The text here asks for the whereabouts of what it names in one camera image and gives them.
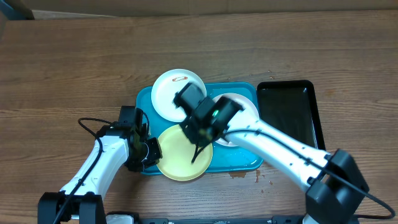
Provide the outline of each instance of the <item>black cable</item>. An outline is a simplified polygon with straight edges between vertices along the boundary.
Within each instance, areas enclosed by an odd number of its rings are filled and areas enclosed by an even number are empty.
[[[345,180],[345,179],[339,177],[338,175],[328,171],[324,167],[321,167],[320,165],[312,162],[311,158],[307,158],[307,157],[301,155],[300,153],[296,152],[290,146],[286,145],[285,143],[283,143],[282,141],[278,140],[274,136],[271,136],[270,134],[267,134],[267,133],[263,133],[260,130],[238,129],[238,130],[228,131],[227,133],[224,133],[221,136],[221,138],[224,138],[225,136],[227,136],[229,134],[233,134],[233,133],[254,133],[254,134],[257,134],[257,135],[262,135],[262,136],[265,136],[267,138],[270,138],[271,140],[275,141],[276,143],[280,144],[281,146],[285,147],[287,150],[289,150],[290,152],[292,152],[293,154],[298,156],[300,159],[305,160],[305,162],[311,164],[312,166],[316,167],[317,169],[321,170],[322,172],[328,174],[330,177],[338,180],[342,184],[345,184],[346,186],[351,187],[353,190],[361,193],[365,197],[367,197],[367,198],[371,199],[372,201],[378,203],[379,205],[383,206],[385,209],[387,209],[390,212],[390,215],[354,215],[355,218],[368,218],[368,219],[377,219],[377,220],[388,220],[388,219],[392,219],[392,218],[395,217],[396,212],[386,202],[383,202],[382,200],[378,199],[377,197],[375,197],[375,196],[373,196],[373,195],[371,195],[369,193],[366,193],[365,191],[359,189],[357,186],[351,184],[347,180]]]
[[[148,115],[145,114],[145,112],[142,112],[147,120],[147,134],[145,135],[145,137],[148,138],[148,134],[149,134],[149,119],[148,119]]]
[[[72,189],[72,191],[69,193],[69,195],[65,199],[63,205],[61,206],[60,210],[58,211],[57,215],[55,216],[53,224],[59,224],[60,223],[61,217],[62,217],[63,213],[65,212],[65,209],[67,208],[67,205],[69,204],[70,200],[72,199],[72,196],[76,193],[76,191],[79,189],[79,187],[84,183],[84,181],[86,180],[88,174],[90,174],[90,172],[94,169],[95,164],[99,161],[99,159],[101,157],[101,154],[103,152],[103,146],[102,146],[101,139],[90,128],[87,128],[81,121],[99,121],[99,122],[102,122],[102,123],[112,124],[112,122],[105,121],[103,119],[98,119],[98,118],[80,118],[77,121],[82,128],[84,128],[86,131],[88,131],[98,141],[99,151],[98,151],[97,157],[95,158],[95,160],[93,161],[91,166],[85,172],[83,177],[81,177],[79,179],[79,181],[77,182],[75,188]]]

